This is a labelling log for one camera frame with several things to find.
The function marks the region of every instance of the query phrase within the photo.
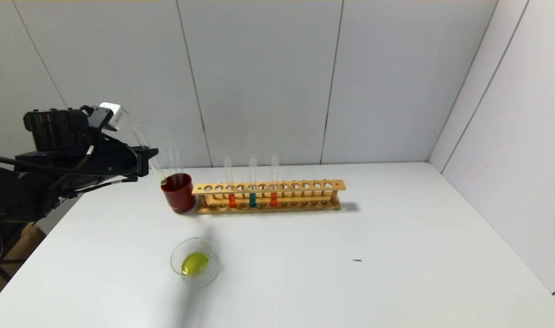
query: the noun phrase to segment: white wall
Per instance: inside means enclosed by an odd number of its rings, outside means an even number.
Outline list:
[[[555,290],[555,0],[530,1],[444,176]]]
[[[179,0],[214,166],[317,164],[340,0]]]
[[[40,108],[120,103],[130,116],[116,137],[135,144],[140,123],[185,166],[426,160],[494,4],[179,0],[180,15],[175,0],[16,2],[66,103]],[[0,135],[23,135],[0,154],[32,149],[14,146],[30,137],[5,120]]]
[[[18,1],[24,23],[68,106],[113,102],[130,113],[114,136],[182,148],[185,166],[210,166],[174,0]]]
[[[0,1],[0,156],[34,150],[26,112],[64,107],[15,6]]]
[[[505,0],[496,5],[466,81],[429,158],[436,170],[444,170],[464,129],[478,108],[527,3],[528,0]]]
[[[427,160],[495,4],[346,1],[322,162]]]

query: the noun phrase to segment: red cup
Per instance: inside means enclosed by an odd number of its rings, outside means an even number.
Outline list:
[[[177,213],[184,213],[195,205],[195,196],[192,195],[192,178],[188,174],[173,174],[166,178],[166,183],[160,188],[172,210]]]

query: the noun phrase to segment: red liquid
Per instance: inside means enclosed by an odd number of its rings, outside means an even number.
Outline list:
[[[274,207],[278,205],[278,193],[272,193],[272,200],[269,204]]]
[[[236,208],[237,202],[235,201],[235,194],[229,194],[229,207]]]

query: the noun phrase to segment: yellow liquid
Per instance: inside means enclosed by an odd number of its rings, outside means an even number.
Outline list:
[[[205,270],[209,259],[203,253],[192,253],[182,262],[182,273],[192,276]]]

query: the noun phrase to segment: teal liquid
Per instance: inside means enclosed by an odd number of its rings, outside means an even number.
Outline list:
[[[255,194],[249,194],[249,206],[256,207],[257,203],[255,202]]]

